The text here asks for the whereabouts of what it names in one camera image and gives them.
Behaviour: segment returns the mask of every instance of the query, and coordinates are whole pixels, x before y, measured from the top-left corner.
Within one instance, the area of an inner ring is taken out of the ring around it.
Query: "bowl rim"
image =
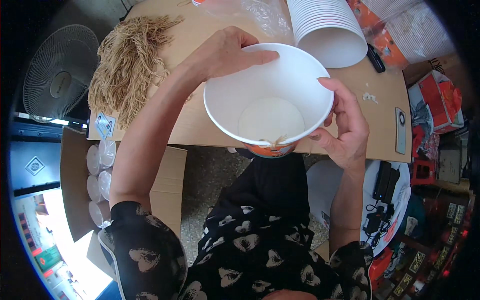
[[[259,43],[259,44],[254,44],[254,45],[250,45],[250,46],[247,46],[247,47],[244,47],[242,48],[242,50],[245,50],[245,49],[248,49],[248,48],[256,48],[256,47],[259,47],[259,45],[274,45],[276,47],[285,47],[285,48],[293,48],[295,49],[296,51],[298,52],[302,52],[304,55],[307,55],[307,56],[310,56],[314,61],[317,62],[318,66],[322,69],[322,71],[325,72],[326,76],[325,77],[328,77],[330,78],[330,74],[328,73],[327,69],[315,58],[313,57],[310,53],[300,49],[300,48],[297,48],[297,47],[294,47],[294,46],[290,46],[290,45],[286,45],[286,44],[280,44],[280,43]],[[204,106],[205,106],[205,110],[207,111],[207,114],[208,116],[210,117],[210,119],[212,120],[212,122],[221,130],[223,131],[225,134],[227,134],[228,136],[234,138],[235,140],[238,140],[242,143],[246,143],[246,144],[251,144],[251,145],[258,145],[258,146],[269,146],[270,143],[269,142],[266,142],[266,141],[256,141],[256,140],[250,140],[250,139],[246,139],[246,138],[243,138],[243,137],[240,137],[236,134],[233,134],[231,132],[229,132],[228,130],[226,130],[225,128],[223,128],[223,126],[221,126],[217,120],[215,120],[215,118],[212,116],[212,114],[210,113],[210,110],[208,108],[208,105],[206,103],[206,98],[205,98],[205,95],[206,95],[206,90],[207,90],[207,87],[208,87],[208,80],[205,82],[205,88],[204,88]],[[322,125],[322,123],[325,121],[325,119],[328,117],[328,115],[330,114],[330,111],[332,110],[332,106],[333,106],[333,101],[334,101],[334,92],[333,91],[330,91],[330,97],[328,99],[328,109],[325,110],[325,113],[324,115],[321,116],[321,118],[319,118],[318,122],[315,123],[312,127],[310,127],[309,129],[305,130],[304,132],[300,133],[300,134],[297,134],[296,136],[293,136],[293,137],[290,137],[288,139],[286,139],[285,141],[279,143],[278,145],[286,145],[286,144],[291,144],[293,142],[296,142],[302,138],[304,138],[305,136],[309,135],[310,133],[312,133],[315,129],[317,129],[318,127],[320,127],[320,125]]]

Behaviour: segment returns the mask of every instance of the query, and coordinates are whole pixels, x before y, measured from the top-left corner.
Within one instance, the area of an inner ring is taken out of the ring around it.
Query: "woman's right hand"
[[[364,173],[370,131],[355,94],[338,79],[320,77],[318,82],[335,92],[332,112],[324,126],[330,126],[332,113],[335,113],[338,137],[333,137],[325,128],[317,128],[309,137],[324,148],[328,156],[346,172]]]

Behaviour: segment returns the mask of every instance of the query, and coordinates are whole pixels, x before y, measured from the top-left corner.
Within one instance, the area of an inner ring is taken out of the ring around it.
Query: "cardboard table surface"
[[[176,17],[182,15],[185,20],[168,30],[168,34],[174,37],[171,45],[159,51],[165,66],[170,72],[181,63],[190,53],[201,45],[216,30],[229,25],[235,25],[256,36],[261,43],[274,42],[275,39],[266,36],[258,26],[248,19],[223,20],[208,16],[199,7],[191,3],[184,5],[185,1],[170,0],[146,0],[135,5],[128,17],[137,16],[163,16]],[[338,78],[357,95],[363,114],[370,125],[370,137],[367,146],[367,158],[381,159],[399,162],[410,162],[411,159],[411,117],[408,102],[407,89],[401,71],[387,71],[378,74],[367,58],[358,64],[342,68],[328,69],[330,76]],[[151,97],[157,87],[151,85],[148,95]],[[200,85],[187,102],[180,113],[169,144],[190,144],[220,147],[243,147],[243,145],[216,127],[208,117],[203,102],[204,84]],[[364,93],[376,96],[378,104],[372,101],[363,101]],[[402,109],[406,116],[407,143],[406,153],[399,154],[396,148],[396,117],[395,107]],[[90,120],[96,119],[96,112],[92,112]],[[329,132],[337,136],[335,121],[328,127]],[[121,141],[124,130],[119,130],[117,124],[112,139]],[[90,124],[90,140],[100,140],[100,135],[95,127]],[[326,154],[326,151],[304,138],[297,146],[296,152]]]

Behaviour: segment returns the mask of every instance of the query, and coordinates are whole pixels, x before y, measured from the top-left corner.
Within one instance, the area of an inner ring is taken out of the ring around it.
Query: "black pants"
[[[302,155],[291,153],[280,158],[256,156],[233,184],[221,191],[209,216],[218,214],[218,210],[242,205],[307,223],[310,207]]]

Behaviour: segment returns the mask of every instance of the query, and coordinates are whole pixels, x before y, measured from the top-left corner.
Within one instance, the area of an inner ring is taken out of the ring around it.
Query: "plastic bag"
[[[293,31],[282,12],[282,0],[205,0],[199,8],[207,14],[231,20],[247,17],[276,42],[293,44]]]
[[[367,42],[388,68],[404,69],[455,51],[440,20],[422,0],[347,0]]]

